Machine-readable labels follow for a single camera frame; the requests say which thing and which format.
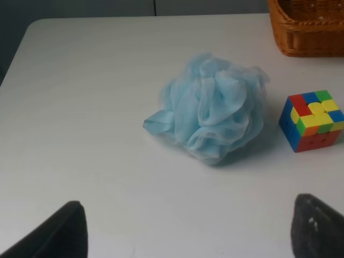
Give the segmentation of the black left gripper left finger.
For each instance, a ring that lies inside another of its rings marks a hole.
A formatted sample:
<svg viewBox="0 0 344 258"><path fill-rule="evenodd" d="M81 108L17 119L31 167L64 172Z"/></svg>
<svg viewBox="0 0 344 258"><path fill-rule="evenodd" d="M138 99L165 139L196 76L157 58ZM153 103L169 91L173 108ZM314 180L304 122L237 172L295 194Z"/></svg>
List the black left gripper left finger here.
<svg viewBox="0 0 344 258"><path fill-rule="evenodd" d="M85 209L69 201L1 257L88 257Z"/></svg>

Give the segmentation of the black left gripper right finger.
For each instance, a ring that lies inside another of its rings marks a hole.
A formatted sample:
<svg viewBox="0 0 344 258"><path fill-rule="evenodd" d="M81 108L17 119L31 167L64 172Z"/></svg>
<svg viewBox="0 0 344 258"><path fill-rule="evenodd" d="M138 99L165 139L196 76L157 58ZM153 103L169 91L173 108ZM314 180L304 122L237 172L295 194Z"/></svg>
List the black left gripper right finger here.
<svg viewBox="0 0 344 258"><path fill-rule="evenodd" d="M291 245L294 257L343 257L343 215L310 193L298 194Z"/></svg>

